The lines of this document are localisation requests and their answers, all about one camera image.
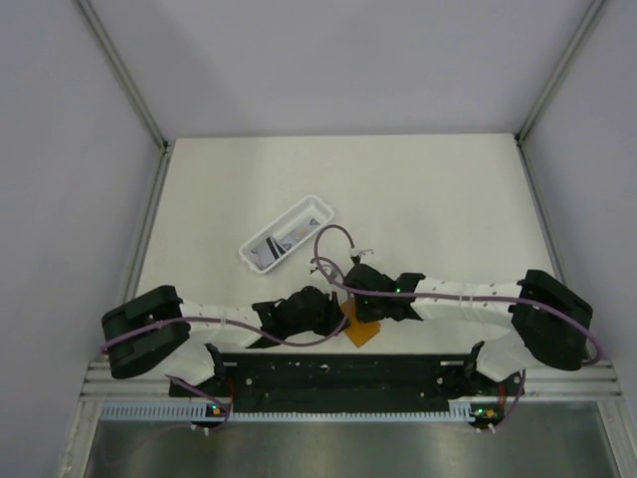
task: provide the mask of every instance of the wall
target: wall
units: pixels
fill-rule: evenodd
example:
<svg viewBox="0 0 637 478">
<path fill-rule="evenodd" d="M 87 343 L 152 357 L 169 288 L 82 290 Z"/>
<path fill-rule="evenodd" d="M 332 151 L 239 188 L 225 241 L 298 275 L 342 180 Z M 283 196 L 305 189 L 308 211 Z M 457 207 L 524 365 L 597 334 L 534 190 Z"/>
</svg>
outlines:
<svg viewBox="0 0 637 478">
<path fill-rule="evenodd" d="M 568 276 L 637 417 L 637 2 L 609 2 L 531 136 Z"/>
<path fill-rule="evenodd" d="M 0 16 L 0 475 L 49 477 L 158 160 L 70 1 Z"/>
<path fill-rule="evenodd" d="M 94 0 L 169 138 L 514 132 L 588 0 Z"/>
</svg>

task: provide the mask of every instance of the orange object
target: orange object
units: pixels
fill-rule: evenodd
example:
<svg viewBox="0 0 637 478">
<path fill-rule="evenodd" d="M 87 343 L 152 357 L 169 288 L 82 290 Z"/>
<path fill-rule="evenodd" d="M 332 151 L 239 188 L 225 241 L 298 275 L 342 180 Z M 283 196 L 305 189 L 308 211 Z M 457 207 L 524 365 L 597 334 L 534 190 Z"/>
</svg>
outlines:
<svg viewBox="0 0 637 478">
<path fill-rule="evenodd" d="M 361 348 L 367 344 L 376 334 L 380 332 L 379 322 L 370 322 L 368 324 L 358 321 L 356 315 L 356 303 L 354 300 L 345 302 L 340 309 L 344 314 L 347 312 L 348 304 L 351 304 L 352 311 L 349 314 L 349 327 L 345 329 L 345 334 L 353 342 L 355 346 Z"/>
</svg>

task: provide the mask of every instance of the floor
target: floor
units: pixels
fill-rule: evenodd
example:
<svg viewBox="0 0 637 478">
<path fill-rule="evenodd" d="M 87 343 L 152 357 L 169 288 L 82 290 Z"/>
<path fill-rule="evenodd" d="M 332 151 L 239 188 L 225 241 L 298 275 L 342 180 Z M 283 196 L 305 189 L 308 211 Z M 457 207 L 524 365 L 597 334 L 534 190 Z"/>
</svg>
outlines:
<svg viewBox="0 0 637 478">
<path fill-rule="evenodd" d="M 593 404 L 524 404 L 516 414 L 497 435 L 451 424 L 282 423 L 206 438 L 182 427 L 132 453 L 165 424 L 102 423 L 86 478 L 618 476 Z"/>
</svg>

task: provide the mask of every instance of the white table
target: white table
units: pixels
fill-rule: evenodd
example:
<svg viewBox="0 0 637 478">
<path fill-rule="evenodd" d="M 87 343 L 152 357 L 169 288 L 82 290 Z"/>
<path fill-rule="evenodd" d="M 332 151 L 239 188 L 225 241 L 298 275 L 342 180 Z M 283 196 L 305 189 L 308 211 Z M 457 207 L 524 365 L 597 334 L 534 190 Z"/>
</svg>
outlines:
<svg viewBox="0 0 637 478">
<path fill-rule="evenodd" d="M 138 294 L 171 284 L 182 298 L 240 307 L 311 284 L 311 243 L 266 276 L 238 255 L 310 193 L 331 205 L 359 248 L 375 249 L 374 267 L 392 277 L 506 282 L 529 268 L 552 272 L 510 134 L 189 138 L 172 154 Z M 321 253 L 347 268 L 344 238 L 324 238 Z M 359 350 L 341 334 L 291 351 L 460 354 L 501 333 L 463 322 L 383 321 Z"/>
</svg>

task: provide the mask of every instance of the white tray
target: white tray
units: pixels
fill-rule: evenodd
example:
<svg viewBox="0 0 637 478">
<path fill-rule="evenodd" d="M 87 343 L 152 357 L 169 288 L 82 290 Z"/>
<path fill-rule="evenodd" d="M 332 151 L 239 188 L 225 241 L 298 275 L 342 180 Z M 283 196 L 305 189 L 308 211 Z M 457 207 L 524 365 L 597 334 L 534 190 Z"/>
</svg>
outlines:
<svg viewBox="0 0 637 478">
<path fill-rule="evenodd" d="M 257 274 L 268 274 L 315 236 L 333 218 L 333 209 L 325 204 L 322 199 L 313 194 L 306 196 L 245 242 L 239 248 L 239 256 L 248 264 L 253 272 Z M 283 241 L 295 228 L 302 226 L 311 219 L 314 219 L 318 223 L 315 229 L 310 231 L 303 239 L 300 239 L 297 244 L 292 246 L 273 263 L 267 267 L 261 267 L 259 257 L 254 252 L 258 246 L 262 245 L 268 237 L 273 237 L 279 242 Z"/>
</svg>

